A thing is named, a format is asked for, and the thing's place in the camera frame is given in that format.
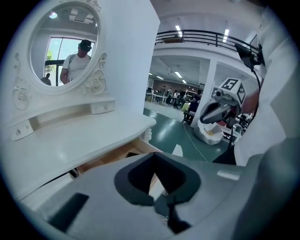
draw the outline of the window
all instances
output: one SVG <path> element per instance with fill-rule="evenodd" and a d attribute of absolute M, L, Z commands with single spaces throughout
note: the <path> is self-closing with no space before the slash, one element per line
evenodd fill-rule
<path fill-rule="evenodd" d="M 78 44 L 82 39 L 52 37 L 47 49 L 47 57 L 45 62 L 45 76 L 50 73 L 50 81 L 52 86 L 61 86 L 60 73 L 64 60 L 68 55 L 77 52 Z M 94 50 L 94 42 L 91 44 L 89 56 L 92 56 Z"/>

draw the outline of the white t-shirt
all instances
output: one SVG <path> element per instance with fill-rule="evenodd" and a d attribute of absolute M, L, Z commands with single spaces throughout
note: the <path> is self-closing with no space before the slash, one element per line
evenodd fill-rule
<path fill-rule="evenodd" d="M 62 68 L 68 69 L 68 82 L 74 80 L 90 62 L 88 55 L 86 55 L 84 58 L 80 58 L 76 54 L 69 64 L 71 56 L 72 55 L 67 56 L 64 64 L 62 65 Z"/>
<path fill-rule="evenodd" d="M 262 16 L 258 40 L 266 73 L 256 117 L 234 146 L 236 163 L 241 166 L 284 139 L 300 136 L 299 52 L 270 8 Z"/>

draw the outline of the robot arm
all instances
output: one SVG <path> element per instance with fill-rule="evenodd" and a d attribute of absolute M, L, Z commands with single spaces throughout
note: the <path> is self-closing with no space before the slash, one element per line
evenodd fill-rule
<path fill-rule="evenodd" d="M 206 103 L 202 109 L 200 121 L 204 124 L 218 121 L 226 122 L 230 127 L 241 113 L 246 99 L 246 92 L 240 79 L 227 78 L 218 87 L 214 99 Z"/>

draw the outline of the cap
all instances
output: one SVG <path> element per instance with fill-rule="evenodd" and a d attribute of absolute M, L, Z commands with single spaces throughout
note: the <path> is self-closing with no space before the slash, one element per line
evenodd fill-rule
<path fill-rule="evenodd" d="M 86 52 L 89 52 L 91 50 L 91 41 L 89 40 L 82 40 L 81 43 L 79 44 L 80 48 Z"/>

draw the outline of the white tag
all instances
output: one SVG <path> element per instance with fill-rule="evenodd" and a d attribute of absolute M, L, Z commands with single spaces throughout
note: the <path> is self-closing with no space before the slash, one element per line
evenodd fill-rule
<path fill-rule="evenodd" d="M 239 180 L 240 176 L 238 174 L 234 174 L 232 172 L 225 172 L 225 171 L 218 171 L 217 175 L 222 177 L 222 178 L 228 178 L 228 179 L 232 179 L 232 180 Z"/>

